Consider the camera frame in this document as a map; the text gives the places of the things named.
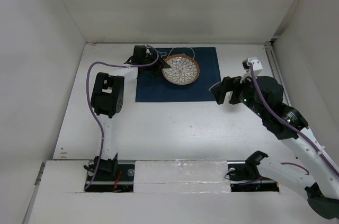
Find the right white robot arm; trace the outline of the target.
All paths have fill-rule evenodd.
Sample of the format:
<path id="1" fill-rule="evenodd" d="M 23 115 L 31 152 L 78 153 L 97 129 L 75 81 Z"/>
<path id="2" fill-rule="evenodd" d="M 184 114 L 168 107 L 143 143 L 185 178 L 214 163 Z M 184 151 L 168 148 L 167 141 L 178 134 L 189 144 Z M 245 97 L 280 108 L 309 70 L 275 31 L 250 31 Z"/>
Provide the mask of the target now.
<path id="1" fill-rule="evenodd" d="M 302 174 L 258 150 L 242 164 L 229 167 L 229 180 L 243 186 L 263 178 L 274 180 L 299 194 L 319 216 L 338 218 L 338 166 L 310 134 L 301 113 L 283 103 L 282 85 L 269 76 L 225 77 L 210 92 L 218 104 L 230 93 L 229 104 L 242 103 L 249 108 L 307 170 Z"/>

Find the dark blue printed cloth napkin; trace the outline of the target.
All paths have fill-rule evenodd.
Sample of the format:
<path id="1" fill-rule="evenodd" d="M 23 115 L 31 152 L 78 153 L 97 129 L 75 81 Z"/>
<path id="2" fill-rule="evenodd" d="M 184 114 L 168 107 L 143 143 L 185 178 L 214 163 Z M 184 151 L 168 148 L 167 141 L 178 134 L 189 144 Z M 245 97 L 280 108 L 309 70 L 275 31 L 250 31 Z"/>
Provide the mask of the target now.
<path id="1" fill-rule="evenodd" d="M 204 102 L 214 101 L 209 88 L 221 81 L 215 47 L 157 48 L 162 58 L 185 54 L 193 57 L 200 68 L 198 79 L 188 85 L 175 85 L 162 74 L 152 75 L 145 71 L 137 79 L 136 102 Z"/>

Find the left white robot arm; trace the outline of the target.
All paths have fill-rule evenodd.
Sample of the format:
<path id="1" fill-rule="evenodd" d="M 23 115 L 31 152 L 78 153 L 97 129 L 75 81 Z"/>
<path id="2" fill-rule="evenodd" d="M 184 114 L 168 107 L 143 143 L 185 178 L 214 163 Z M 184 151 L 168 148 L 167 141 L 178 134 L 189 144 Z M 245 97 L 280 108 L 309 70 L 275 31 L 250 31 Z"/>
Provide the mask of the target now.
<path id="1" fill-rule="evenodd" d="M 116 68 L 113 74 L 96 74 L 92 91 L 90 75 L 94 66 L 103 65 Z M 99 175 L 107 180 L 118 176 L 118 151 L 115 146 L 114 116 L 123 106 L 124 86 L 143 71 L 159 72 L 170 66 L 161 58 L 160 52 L 150 45 L 136 45 L 133 53 L 123 65 L 113 65 L 101 61 L 92 63 L 86 73 L 86 100 L 91 115 L 100 130 L 100 143 L 93 165 L 88 170 L 93 173 L 92 181 Z"/>

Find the floral plate with orange rim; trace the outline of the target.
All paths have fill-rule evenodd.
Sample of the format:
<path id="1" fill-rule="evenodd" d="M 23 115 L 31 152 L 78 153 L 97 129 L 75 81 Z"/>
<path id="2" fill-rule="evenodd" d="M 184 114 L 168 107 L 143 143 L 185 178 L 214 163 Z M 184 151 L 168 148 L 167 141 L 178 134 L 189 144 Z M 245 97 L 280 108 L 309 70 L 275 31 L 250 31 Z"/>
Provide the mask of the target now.
<path id="1" fill-rule="evenodd" d="M 195 82 L 200 75 L 198 63 L 191 57 L 179 54 L 165 59 L 170 68 L 163 68 L 164 78 L 175 85 L 189 85 Z"/>

